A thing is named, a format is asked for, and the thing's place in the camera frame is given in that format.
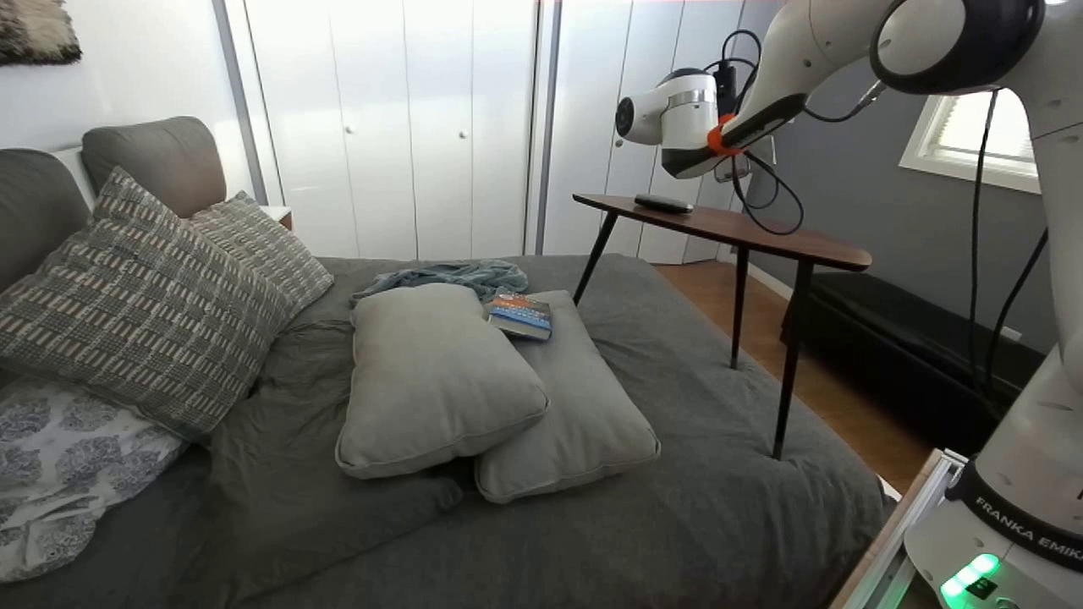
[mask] pillow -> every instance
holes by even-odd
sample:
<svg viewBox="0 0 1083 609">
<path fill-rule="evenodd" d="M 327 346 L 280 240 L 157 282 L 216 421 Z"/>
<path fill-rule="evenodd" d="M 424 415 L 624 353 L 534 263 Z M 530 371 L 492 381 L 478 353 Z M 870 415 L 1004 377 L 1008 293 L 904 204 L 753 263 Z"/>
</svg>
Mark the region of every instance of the pillow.
<svg viewBox="0 0 1083 609">
<path fill-rule="evenodd" d="M 530 300 L 551 307 L 551 337 L 516 346 L 547 387 L 547 414 L 475 463 L 478 491 L 494 504 L 612 477 L 663 451 L 595 353 L 572 299 L 547 292 Z"/>
<path fill-rule="evenodd" d="M 302 240 L 275 222 L 247 193 L 198 213 L 193 222 L 202 231 L 202 240 L 272 282 L 289 299 L 290 316 L 334 283 Z"/>
<path fill-rule="evenodd" d="M 126 172 L 93 225 L 0 292 L 0 362 L 207 436 L 256 379 L 289 300 Z"/>
<path fill-rule="evenodd" d="M 95 520 L 157 481 L 179 440 L 51 381 L 0 387 L 0 582 L 78 558 Z"/>
<path fill-rule="evenodd" d="M 545 387 L 459 283 L 396 288 L 352 311 L 337 468 L 396 477 L 484 453 L 545 414 Z"/>
</svg>

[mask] bed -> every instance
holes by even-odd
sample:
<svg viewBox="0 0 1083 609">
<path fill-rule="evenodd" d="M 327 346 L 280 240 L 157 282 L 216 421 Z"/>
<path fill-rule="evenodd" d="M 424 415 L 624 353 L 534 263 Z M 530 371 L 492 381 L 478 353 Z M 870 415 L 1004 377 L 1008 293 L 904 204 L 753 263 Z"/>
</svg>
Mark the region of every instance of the bed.
<svg viewBox="0 0 1083 609">
<path fill-rule="evenodd" d="M 93 183 L 128 165 L 164 200 L 225 200 L 193 117 L 98 129 Z M 0 153 L 0 288 L 86 222 L 64 165 Z M 472 461 L 363 484 L 334 468 L 352 379 L 352 300 L 394 262 L 322 262 L 334 288 L 275 341 L 228 421 L 71 565 L 0 589 L 0 607 L 825 607 L 886 518 L 881 481 L 652 268 L 603 258 L 578 316 L 663 444 L 631 472 L 487 504 Z M 519 258 L 530 292 L 572 292 L 582 258 Z"/>
</svg>

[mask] gray headboard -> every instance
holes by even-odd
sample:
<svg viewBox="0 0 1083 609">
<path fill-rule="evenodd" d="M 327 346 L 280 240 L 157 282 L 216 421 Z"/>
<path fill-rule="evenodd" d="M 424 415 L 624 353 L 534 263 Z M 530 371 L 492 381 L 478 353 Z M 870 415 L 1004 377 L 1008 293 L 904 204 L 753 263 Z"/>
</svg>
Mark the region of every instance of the gray headboard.
<svg viewBox="0 0 1083 609">
<path fill-rule="evenodd" d="M 199 117 L 105 126 L 81 134 L 81 165 L 95 193 L 123 165 L 179 215 L 228 200 L 228 177 L 216 141 Z"/>
<path fill-rule="evenodd" d="M 0 292 L 86 222 L 87 207 L 54 156 L 0 148 Z"/>
</svg>

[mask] checkered pillow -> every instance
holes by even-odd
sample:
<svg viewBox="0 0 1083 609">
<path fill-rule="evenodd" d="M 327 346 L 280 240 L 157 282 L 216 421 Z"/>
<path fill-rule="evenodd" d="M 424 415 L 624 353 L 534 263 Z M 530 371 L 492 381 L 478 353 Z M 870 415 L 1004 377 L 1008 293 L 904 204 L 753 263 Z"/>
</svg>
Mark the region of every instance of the checkered pillow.
<svg viewBox="0 0 1083 609">
<path fill-rule="evenodd" d="M 0 293 L 0 362 L 207 436 L 256 379 L 290 300 L 115 172 L 93 225 Z"/>
<path fill-rule="evenodd" d="M 193 222 L 212 247 L 269 278 L 289 299 L 290 316 L 334 283 L 302 240 L 276 225 L 247 193 L 198 213 Z"/>
</svg>

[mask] green light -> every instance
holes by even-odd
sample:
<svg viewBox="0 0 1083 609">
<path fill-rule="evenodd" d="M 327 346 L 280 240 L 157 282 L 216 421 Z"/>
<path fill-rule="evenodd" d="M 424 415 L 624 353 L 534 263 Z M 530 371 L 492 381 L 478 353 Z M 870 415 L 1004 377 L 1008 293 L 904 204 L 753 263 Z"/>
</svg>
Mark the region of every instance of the green light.
<svg viewBox="0 0 1083 609">
<path fill-rule="evenodd" d="M 960 584 L 971 584 L 971 582 L 980 578 L 980 573 L 966 565 L 956 578 L 959 578 Z"/>
<path fill-rule="evenodd" d="M 960 595 L 966 584 L 960 584 L 959 578 L 947 578 L 947 582 L 942 584 L 942 591 L 951 600 L 951 595 Z"/>
<path fill-rule="evenodd" d="M 1001 565 L 1001 562 L 998 562 L 996 555 L 978 555 L 978 558 L 971 562 L 971 567 L 980 573 L 980 576 L 996 573 L 998 565 Z"/>
</svg>

